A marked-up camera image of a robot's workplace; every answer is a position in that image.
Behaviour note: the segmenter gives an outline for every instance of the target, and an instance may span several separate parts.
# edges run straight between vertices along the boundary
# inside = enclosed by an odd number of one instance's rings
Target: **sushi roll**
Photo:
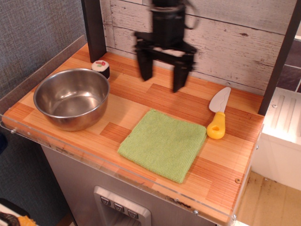
[[[110,77],[110,66],[109,66],[109,63],[106,62],[106,61],[104,61],[104,60],[96,60],[92,64],[92,70],[96,71],[96,72],[99,72],[100,74],[102,74],[107,79],[109,79],[109,77]]]

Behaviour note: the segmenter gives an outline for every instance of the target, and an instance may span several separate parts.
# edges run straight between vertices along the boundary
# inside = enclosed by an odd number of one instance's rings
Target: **yellow knife handle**
[[[207,135],[212,139],[221,139],[226,132],[226,115],[223,112],[215,113],[213,121],[207,126]]]

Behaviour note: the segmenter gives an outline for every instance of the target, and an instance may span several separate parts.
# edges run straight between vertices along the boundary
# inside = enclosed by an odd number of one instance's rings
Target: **green towel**
[[[182,183],[206,138],[206,128],[151,109],[122,142],[118,153]]]

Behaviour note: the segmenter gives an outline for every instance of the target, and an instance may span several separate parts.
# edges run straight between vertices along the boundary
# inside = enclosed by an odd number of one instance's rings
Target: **wooden surface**
[[[107,49],[135,57],[134,31],[151,32],[150,0],[101,1]],[[187,7],[185,41],[197,50],[193,76],[264,95],[296,0],[205,1]]]
[[[55,128],[35,108],[34,90],[5,113],[3,122],[7,127],[17,127],[18,133],[30,139],[92,167],[109,169],[114,176],[145,191],[189,211],[197,209],[201,216],[221,225],[227,224],[227,215],[234,214],[241,189],[241,183],[235,181],[244,180],[261,130],[263,117],[257,111],[262,97],[232,89],[225,111],[226,135],[220,140],[206,138],[184,182],[178,184],[121,157],[117,153],[119,145],[151,108],[207,126],[214,117],[209,102],[224,86],[190,76],[186,86],[173,93],[173,75],[166,69],[156,67],[153,78],[143,81],[136,61],[112,53],[102,59],[110,64],[111,91],[108,108],[94,126],[77,132]],[[55,72],[77,67],[91,68],[87,45]]]
[[[301,225],[301,191],[251,172],[238,211],[250,226]]]

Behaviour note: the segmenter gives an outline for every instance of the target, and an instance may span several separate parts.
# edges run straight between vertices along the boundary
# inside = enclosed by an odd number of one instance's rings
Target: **wooden countertop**
[[[36,109],[35,89],[4,114],[4,124],[182,208],[198,210],[215,223],[228,224],[261,131],[263,116],[257,112],[262,97],[232,89],[225,110],[226,135],[220,140],[206,138],[184,182],[178,184],[123,158],[117,153],[119,145],[151,108],[206,127],[214,117],[209,102],[224,86],[189,76],[186,86],[173,93],[169,70],[155,67],[153,77],[143,81],[135,60],[112,53],[102,59],[110,64],[111,91],[108,108],[94,126],[77,132],[55,128]],[[87,45],[54,73],[78,67],[91,68]]]

